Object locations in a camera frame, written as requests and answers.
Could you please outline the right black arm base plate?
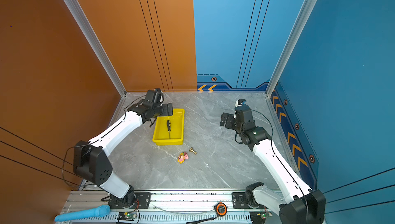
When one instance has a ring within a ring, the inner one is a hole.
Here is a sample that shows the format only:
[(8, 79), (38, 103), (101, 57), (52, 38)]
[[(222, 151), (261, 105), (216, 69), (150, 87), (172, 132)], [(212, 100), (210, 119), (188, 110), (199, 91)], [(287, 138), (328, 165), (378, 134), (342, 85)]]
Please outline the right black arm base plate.
[(252, 195), (245, 192), (232, 192), (232, 206), (234, 209), (263, 209), (264, 206), (257, 204)]

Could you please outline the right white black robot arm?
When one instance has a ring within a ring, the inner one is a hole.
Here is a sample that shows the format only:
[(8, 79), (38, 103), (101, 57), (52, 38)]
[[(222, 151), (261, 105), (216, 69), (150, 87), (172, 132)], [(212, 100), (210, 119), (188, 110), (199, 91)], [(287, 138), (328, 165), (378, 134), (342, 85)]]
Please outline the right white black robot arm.
[(236, 132), (235, 138), (245, 144), (263, 162), (279, 186), (280, 194), (258, 182), (246, 189), (253, 208), (267, 207), (283, 224), (324, 223), (326, 199), (320, 190), (312, 190), (277, 150), (272, 134), (256, 126), (253, 110), (246, 100), (236, 102), (234, 113), (223, 113), (220, 125)]

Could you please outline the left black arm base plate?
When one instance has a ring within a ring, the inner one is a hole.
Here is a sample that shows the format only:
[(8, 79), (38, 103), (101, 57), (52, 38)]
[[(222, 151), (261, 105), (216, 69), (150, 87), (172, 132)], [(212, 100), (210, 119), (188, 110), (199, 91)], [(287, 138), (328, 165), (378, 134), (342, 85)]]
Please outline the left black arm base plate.
[(146, 210), (149, 208), (151, 195), (150, 192), (134, 192), (125, 196), (123, 199), (110, 195), (108, 205), (111, 209), (138, 208), (139, 210)]

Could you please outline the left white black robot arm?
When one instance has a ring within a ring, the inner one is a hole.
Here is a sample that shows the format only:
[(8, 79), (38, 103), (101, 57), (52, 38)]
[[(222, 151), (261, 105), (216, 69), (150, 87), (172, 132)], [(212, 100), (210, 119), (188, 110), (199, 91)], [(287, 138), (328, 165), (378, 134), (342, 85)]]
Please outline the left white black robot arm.
[(122, 117), (88, 142), (80, 141), (74, 147), (74, 173), (94, 183), (129, 208), (136, 202), (134, 188), (113, 171), (109, 156), (135, 129), (157, 117), (171, 116), (173, 106), (164, 104), (164, 94), (157, 88), (136, 99), (124, 109)]

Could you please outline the black yellow handled screwdriver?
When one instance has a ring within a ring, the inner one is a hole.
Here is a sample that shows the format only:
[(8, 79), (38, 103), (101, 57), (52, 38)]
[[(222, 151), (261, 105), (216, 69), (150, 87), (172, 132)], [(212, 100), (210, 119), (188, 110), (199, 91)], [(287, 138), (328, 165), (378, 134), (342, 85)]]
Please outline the black yellow handled screwdriver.
[(167, 120), (167, 131), (168, 131), (168, 135), (169, 135), (169, 139), (171, 139), (171, 121)]

